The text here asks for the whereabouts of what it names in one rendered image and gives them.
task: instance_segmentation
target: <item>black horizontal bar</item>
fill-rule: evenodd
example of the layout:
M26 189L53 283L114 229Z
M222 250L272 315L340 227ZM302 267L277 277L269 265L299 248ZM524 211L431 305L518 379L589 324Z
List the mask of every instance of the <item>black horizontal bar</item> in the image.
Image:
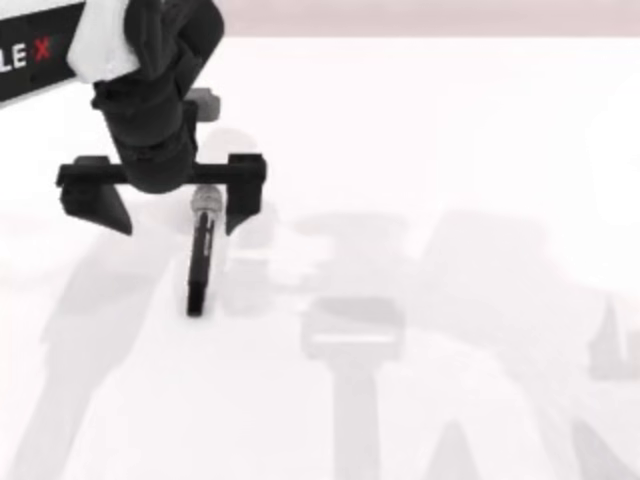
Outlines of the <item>black horizontal bar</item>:
M229 185L246 181L264 182L267 167L264 160L241 164L195 164L185 184ZM69 183L99 185L125 185L129 181L121 164L116 165L61 165L56 185Z

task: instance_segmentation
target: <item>red letter x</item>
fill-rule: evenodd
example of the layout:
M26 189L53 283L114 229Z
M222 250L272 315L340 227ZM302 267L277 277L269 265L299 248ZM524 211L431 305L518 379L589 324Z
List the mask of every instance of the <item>red letter x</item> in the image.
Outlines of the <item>red letter x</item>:
M35 41L36 62L49 58L49 37L37 38Z

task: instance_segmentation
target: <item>black object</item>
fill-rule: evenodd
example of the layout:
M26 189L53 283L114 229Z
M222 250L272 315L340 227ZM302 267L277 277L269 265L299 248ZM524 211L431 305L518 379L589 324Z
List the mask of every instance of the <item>black object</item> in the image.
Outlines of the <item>black object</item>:
M84 2L0 20L0 102L70 80Z
M163 194L185 184L223 184L230 235L260 212L267 166L255 153L231 154L227 165L195 161L197 123L217 119L219 99L192 86L224 34L222 16L211 0L131 0L124 23L140 68L97 82L92 101L106 120L121 164L82 156L62 165L56 184L63 208L70 216L131 235L133 225L115 185ZM194 252L203 232L206 239L204 230L194 232ZM190 272L190 283L195 279L197 286L190 288L188 312L195 316L202 313L210 261L210 255L196 257Z

